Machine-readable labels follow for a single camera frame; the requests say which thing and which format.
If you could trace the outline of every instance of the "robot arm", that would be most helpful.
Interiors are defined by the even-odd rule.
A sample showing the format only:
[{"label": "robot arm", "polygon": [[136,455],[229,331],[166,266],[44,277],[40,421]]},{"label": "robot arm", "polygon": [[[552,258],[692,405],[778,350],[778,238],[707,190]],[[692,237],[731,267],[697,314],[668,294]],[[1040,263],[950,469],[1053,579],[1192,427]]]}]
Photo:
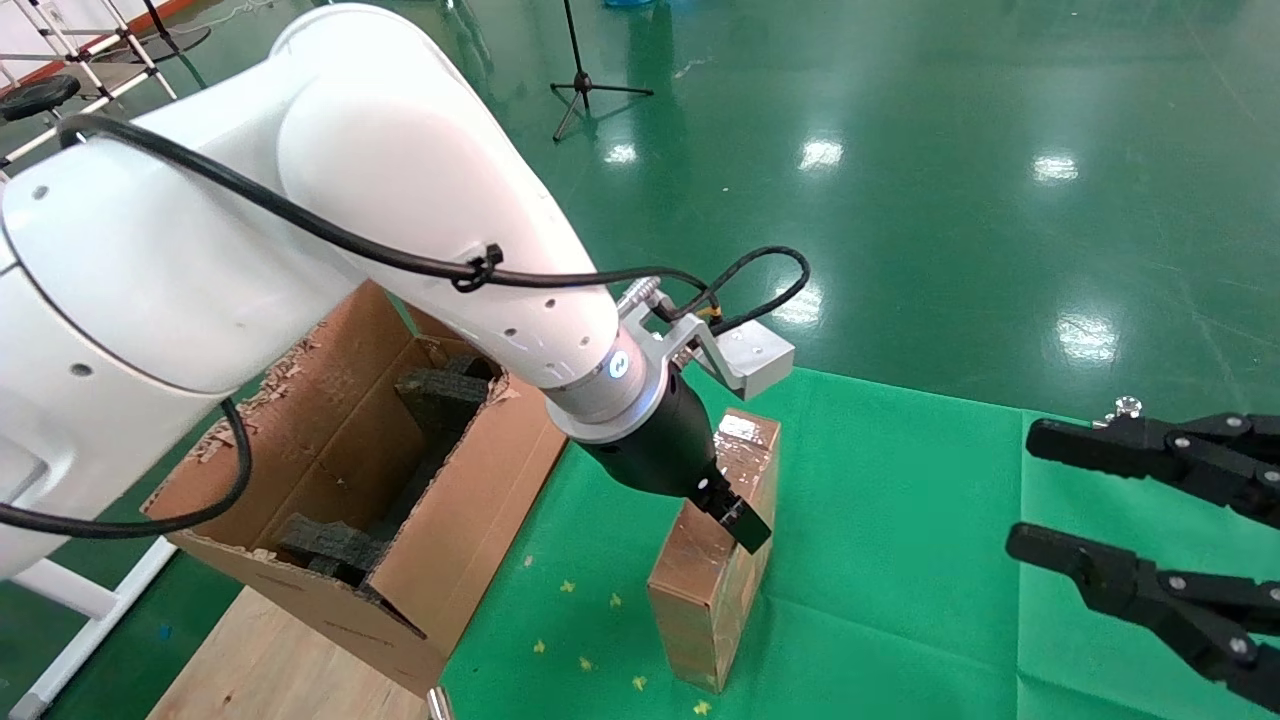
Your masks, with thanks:
[{"label": "robot arm", "polygon": [[[384,10],[314,10],[264,63],[137,124],[396,250],[465,263],[495,243],[503,269],[595,270],[452,64]],[[14,178],[0,220],[0,502],[96,516],[369,277],[541,388],[614,478],[692,498],[753,551],[768,537],[678,375],[684,352],[741,393],[781,378],[791,346],[758,323],[714,338],[686,315],[654,338],[640,323],[669,300],[652,281],[621,307],[600,286],[463,295],[102,138]],[[0,527],[0,578],[64,539]]]}]

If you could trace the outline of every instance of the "black robotic claw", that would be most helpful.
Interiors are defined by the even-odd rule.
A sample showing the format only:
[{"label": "black robotic claw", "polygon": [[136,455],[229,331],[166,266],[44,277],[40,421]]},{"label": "black robotic claw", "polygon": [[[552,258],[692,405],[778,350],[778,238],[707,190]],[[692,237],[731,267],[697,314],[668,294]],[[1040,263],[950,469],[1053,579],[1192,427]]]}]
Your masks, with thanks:
[{"label": "black robotic claw", "polygon": [[1280,528],[1280,416],[1211,415],[1189,423],[1120,416],[1102,428],[1037,420],[1027,451],[1087,470],[1153,478]]},{"label": "black robotic claw", "polygon": [[733,492],[733,486],[717,469],[708,473],[707,483],[690,498],[703,512],[710,515],[748,552],[756,550],[773,536],[768,523],[756,514],[741,496]]},{"label": "black robotic claw", "polygon": [[1158,570],[1128,550],[1027,523],[1005,548],[1071,578],[1085,606],[1147,628],[1206,679],[1280,712],[1280,650],[1249,637],[1280,634],[1280,583]]}]

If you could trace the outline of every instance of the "taped cardboard box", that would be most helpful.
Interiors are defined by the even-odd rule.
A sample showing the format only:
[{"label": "taped cardboard box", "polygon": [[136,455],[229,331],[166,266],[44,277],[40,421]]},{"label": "taped cardboard box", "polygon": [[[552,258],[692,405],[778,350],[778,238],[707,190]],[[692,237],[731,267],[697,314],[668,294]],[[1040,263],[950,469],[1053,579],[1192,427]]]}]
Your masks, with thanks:
[{"label": "taped cardboard box", "polygon": [[[776,420],[730,409],[716,432],[724,478],[771,527],[780,430]],[[724,689],[773,542],[751,555],[685,501],[649,575],[649,600],[677,678],[717,694]]]},{"label": "taped cardboard box", "polygon": [[[251,425],[253,477],[225,515],[169,539],[252,587],[320,634],[417,694],[434,687],[506,556],[564,437],[540,392],[500,374],[430,488],[352,587],[307,570],[279,543],[294,514],[366,529],[396,503],[433,439],[396,393],[407,372],[475,355],[413,314],[413,337],[385,293],[365,284],[339,305]],[[236,452],[195,452],[143,511],[168,518],[230,487]]]}]

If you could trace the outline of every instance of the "green cloth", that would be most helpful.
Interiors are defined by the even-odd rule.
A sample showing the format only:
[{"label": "green cloth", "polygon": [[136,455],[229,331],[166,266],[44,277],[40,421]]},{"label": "green cloth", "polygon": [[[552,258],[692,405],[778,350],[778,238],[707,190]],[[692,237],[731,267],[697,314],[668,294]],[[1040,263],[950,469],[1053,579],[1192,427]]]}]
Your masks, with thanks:
[{"label": "green cloth", "polygon": [[[736,404],[690,375],[713,418]],[[678,502],[570,447],[445,671],[460,719],[695,717],[700,701],[719,719],[1270,717],[1004,543],[1025,519],[1261,578],[1280,575],[1275,530],[1034,460],[1034,413],[810,370],[746,410],[782,421],[776,544],[724,692],[672,676],[645,592]]]}]

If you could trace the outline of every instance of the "glossy floor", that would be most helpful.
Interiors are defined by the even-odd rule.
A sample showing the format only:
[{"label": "glossy floor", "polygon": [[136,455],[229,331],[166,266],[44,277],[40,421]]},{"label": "glossy floor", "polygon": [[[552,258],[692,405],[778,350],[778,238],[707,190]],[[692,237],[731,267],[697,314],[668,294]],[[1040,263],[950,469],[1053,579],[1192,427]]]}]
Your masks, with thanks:
[{"label": "glossy floor", "polygon": [[[1123,393],[1170,419],[1280,410],[1280,284],[1267,279],[1280,265],[1280,5],[582,1],[593,78],[655,95],[594,94],[557,146],[564,101],[547,83],[572,77],[558,3],[383,4],[454,58],[602,268],[712,277],[755,246],[805,251],[812,284],[769,320],[801,365],[1082,418]],[[192,65],[224,78],[310,6],[239,13]],[[196,90],[188,68],[164,69]],[[136,113],[160,96],[125,101]],[[792,272],[762,264],[723,300],[740,310]],[[229,594],[192,562],[164,583],[186,594],[150,593],[55,716],[108,701],[123,703],[113,717],[145,714],[189,652],[163,652],[173,643],[151,628],[189,611],[198,637]],[[8,659],[40,655],[8,624],[26,602],[15,593],[0,594],[13,684]]]}]

